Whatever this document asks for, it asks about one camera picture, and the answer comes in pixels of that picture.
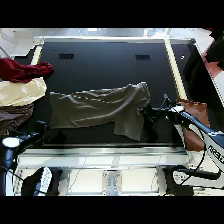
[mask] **metal bracket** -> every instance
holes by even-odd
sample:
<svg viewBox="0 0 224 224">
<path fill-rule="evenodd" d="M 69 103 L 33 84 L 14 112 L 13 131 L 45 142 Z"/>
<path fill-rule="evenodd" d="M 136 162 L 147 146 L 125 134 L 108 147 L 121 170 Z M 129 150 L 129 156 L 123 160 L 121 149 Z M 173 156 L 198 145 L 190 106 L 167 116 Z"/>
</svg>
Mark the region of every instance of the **metal bracket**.
<svg viewBox="0 0 224 224">
<path fill-rule="evenodd" d="M 103 171 L 102 192 L 104 196 L 119 196 L 122 192 L 121 172 Z"/>
</svg>

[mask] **red object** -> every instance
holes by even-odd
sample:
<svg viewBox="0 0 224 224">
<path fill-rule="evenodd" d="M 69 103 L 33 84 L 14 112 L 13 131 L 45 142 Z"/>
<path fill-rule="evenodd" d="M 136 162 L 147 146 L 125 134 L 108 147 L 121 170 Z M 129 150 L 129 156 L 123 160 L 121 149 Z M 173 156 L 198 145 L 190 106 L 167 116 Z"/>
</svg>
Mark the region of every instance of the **red object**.
<svg viewBox="0 0 224 224">
<path fill-rule="evenodd" d="M 37 65 L 20 65 L 10 58 L 0 59 L 0 78 L 10 82 L 30 82 L 34 78 L 49 75 L 53 68 L 47 62 Z"/>
</svg>

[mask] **brown leather bag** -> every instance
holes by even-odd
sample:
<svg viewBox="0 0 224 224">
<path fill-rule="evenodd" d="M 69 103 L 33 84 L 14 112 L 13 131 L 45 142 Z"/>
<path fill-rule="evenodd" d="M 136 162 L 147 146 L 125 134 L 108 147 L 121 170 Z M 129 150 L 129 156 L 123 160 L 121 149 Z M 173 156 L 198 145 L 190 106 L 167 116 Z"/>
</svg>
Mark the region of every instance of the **brown leather bag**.
<svg viewBox="0 0 224 224">
<path fill-rule="evenodd" d="M 197 117 L 198 120 L 207 127 L 210 127 L 206 103 L 177 99 L 177 104 L 184 106 L 188 113 Z M 199 152 L 204 150 L 203 141 L 193 131 L 187 130 L 185 127 L 182 127 L 182 130 L 184 135 L 185 148 L 187 151 Z"/>
</svg>

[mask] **white floor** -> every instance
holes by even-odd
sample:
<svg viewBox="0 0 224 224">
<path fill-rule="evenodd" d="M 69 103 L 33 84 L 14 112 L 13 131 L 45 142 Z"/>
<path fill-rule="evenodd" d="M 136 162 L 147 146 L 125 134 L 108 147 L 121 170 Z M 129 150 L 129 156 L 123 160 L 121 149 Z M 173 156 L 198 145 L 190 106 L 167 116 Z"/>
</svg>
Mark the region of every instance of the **white floor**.
<svg viewBox="0 0 224 224">
<path fill-rule="evenodd" d="M 165 28 L 2 28 L 2 32 L 13 36 L 14 31 L 32 31 L 34 36 L 138 36 L 150 38 L 163 38 L 167 29 Z M 199 28 L 174 28 L 170 38 L 195 38 L 200 53 L 211 44 L 213 38 L 209 36 L 210 31 Z M 4 46 L 10 54 L 13 46 L 10 42 L 0 38 L 0 45 Z M 220 93 L 224 98 L 224 75 L 220 74 L 215 78 L 215 82 Z M 197 165 L 200 162 L 201 153 L 189 153 L 191 163 Z M 206 156 L 202 164 L 205 170 L 217 171 L 217 167 Z M 82 170 L 77 175 L 77 170 L 70 174 L 70 183 L 64 183 L 64 187 L 75 181 L 72 186 L 72 192 L 92 192 L 102 190 L 102 171 Z M 126 170 L 122 171 L 122 189 L 124 191 L 157 191 L 157 180 L 155 178 L 155 169 L 148 170 Z M 223 191 L 209 190 L 210 195 L 224 195 Z"/>
</svg>

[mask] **beige cloth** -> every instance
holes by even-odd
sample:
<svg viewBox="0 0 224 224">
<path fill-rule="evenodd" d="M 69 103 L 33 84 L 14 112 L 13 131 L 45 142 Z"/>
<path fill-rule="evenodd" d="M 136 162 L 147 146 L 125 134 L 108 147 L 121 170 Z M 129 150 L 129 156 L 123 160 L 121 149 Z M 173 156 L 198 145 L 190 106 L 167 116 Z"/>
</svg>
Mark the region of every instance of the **beige cloth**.
<svg viewBox="0 0 224 224">
<path fill-rule="evenodd" d="M 139 108 L 149 102 L 145 82 L 123 88 L 51 94 L 51 128 L 79 128 L 115 122 L 114 133 L 140 141 L 144 118 Z"/>
<path fill-rule="evenodd" d="M 0 82 L 0 107 L 31 104 L 43 97 L 46 90 L 43 78 L 36 78 L 28 83 Z"/>
</svg>

